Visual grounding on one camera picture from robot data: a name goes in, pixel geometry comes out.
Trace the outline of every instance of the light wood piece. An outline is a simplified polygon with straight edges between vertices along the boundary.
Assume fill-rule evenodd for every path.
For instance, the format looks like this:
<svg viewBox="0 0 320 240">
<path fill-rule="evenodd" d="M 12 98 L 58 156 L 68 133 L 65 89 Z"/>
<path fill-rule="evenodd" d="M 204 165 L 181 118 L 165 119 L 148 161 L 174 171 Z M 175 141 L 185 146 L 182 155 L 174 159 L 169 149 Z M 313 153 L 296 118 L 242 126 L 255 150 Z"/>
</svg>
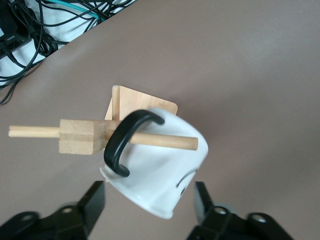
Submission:
<svg viewBox="0 0 320 240">
<path fill-rule="evenodd" d="M 112 87 L 112 120 L 120 120 L 120 86 Z"/>
<path fill-rule="evenodd" d="M 124 86 L 116 86 L 116 98 L 119 99 L 119 120 L 123 120 L 130 113 L 139 110 L 139 109 L 148 109 L 148 108 L 160 108 L 167 110 L 174 115 L 177 114 L 178 106 L 171 101 L 167 101 L 149 94 L 136 91 Z M 108 110 L 105 115 L 106 120 L 113 119 L 113 98 L 114 92 L 112 91 L 112 98 L 109 103 Z"/>
<path fill-rule="evenodd" d="M 106 132 L 114 131 L 119 121 L 60 121 L 59 153 L 92 155 L 106 147 Z"/>
<path fill-rule="evenodd" d="M 197 150 L 198 138 L 136 132 L 129 141 L 132 144 L 144 144 L 159 147 Z"/>
<path fill-rule="evenodd" d="M 59 138 L 60 127 L 51 126 L 10 126 L 11 138 Z"/>
</svg>

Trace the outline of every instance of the wooden rod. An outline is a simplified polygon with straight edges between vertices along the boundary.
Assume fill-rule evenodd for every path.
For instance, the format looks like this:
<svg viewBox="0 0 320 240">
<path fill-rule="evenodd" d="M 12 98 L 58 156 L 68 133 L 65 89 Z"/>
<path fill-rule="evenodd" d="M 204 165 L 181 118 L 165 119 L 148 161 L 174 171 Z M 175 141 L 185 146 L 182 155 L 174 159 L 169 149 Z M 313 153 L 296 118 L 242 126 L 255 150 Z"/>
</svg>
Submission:
<svg viewBox="0 0 320 240">
<path fill-rule="evenodd" d="M 113 132 L 114 131 L 112 130 L 107 131 L 105 134 L 105 139 L 109 140 Z M 198 149 L 198 138 L 189 136 L 174 136 L 136 132 L 129 140 L 129 143 L 186 150 Z"/>
<path fill-rule="evenodd" d="M 12 138 L 59 138 L 60 128 L 51 126 L 10 126 Z"/>
<path fill-rule="evenodd" d="M 105 139 L 110 139 L 113 130 L 107 130 Z M 9 137 L 12 138 L 59 138 L 60 128 L 49 126 L 10 126 Z M 136 132 L 129 141 L 132 144 L 143 144 L 167 148 L 197 150 L 198 138 Z"/>
</svg>

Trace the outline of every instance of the wooden board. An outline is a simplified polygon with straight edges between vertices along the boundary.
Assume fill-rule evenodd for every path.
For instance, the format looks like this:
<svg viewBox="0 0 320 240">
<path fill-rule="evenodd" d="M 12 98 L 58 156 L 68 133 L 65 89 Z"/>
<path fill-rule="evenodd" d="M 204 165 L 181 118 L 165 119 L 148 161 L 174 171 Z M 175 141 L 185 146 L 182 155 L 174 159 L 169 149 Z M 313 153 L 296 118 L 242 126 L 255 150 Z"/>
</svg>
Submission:
<svg viewBox="0 0 320 240">
<path fill-rule="evenodd" d="M 123 120 L 128 114 L 139 109 L 160 108 L 173 114 L 177 114 L 177 104 L 149 94 L 136 91 L 124 86 L 117 86 L 117 98 L 119 100 L 119 119 Z M 112 120 L 112 98 L 105 115 L 106 120 Z"/>
</svg>

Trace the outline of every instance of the black power adapter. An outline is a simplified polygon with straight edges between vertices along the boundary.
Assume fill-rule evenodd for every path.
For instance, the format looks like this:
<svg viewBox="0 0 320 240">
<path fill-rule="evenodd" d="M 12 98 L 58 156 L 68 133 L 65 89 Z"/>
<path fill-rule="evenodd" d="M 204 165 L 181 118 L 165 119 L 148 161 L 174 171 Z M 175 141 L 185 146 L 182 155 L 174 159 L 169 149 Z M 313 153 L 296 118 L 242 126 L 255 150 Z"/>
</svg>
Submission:
<svg viewBox="0 0 320 240">
<path fill-rule="evenodd" d="M 27 28 L 12 14 L 7 0 L 0 0 L 0 59 L 31 40 Z"/>
</svg>

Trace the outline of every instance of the teal cable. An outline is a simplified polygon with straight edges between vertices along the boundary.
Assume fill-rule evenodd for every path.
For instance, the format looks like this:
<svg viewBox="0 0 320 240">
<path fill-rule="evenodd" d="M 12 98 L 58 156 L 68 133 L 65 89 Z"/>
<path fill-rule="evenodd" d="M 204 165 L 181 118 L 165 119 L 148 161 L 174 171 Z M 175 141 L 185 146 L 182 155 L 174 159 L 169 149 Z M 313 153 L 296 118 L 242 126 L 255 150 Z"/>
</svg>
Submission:
<svg viewBox="0 0 320 240">
<path fill-rule="evenodd" d="M 87 12 L 88 10 L 87 9 L 84 9 L 82 7 L 79 7 L 77 5 L 73 5 L 71 3 L 68 3 L 68 2 L 65 2 L 65 1 L 61 1 L 61 0 L 47 0 L 48 2 L 51 2 L 51 3 L 54 3 L 54 4 L 60 4 L 60 5 L 63 5 L 63 6 L 66 6 L 66 7 L 69 7 L 69 8 L 72 8 L 72 9 L 75 9 L 75 10 L 78 10 L 80 12 Z M 96 18 L 96 19 L 101 19 L 102 21 L 104 21 L 105 19 L 104 18 L 99 18 L 99 16 L 93 12 L 88 12 L 89 15 L 91 15 L 92 17 Z"/>
</svg>

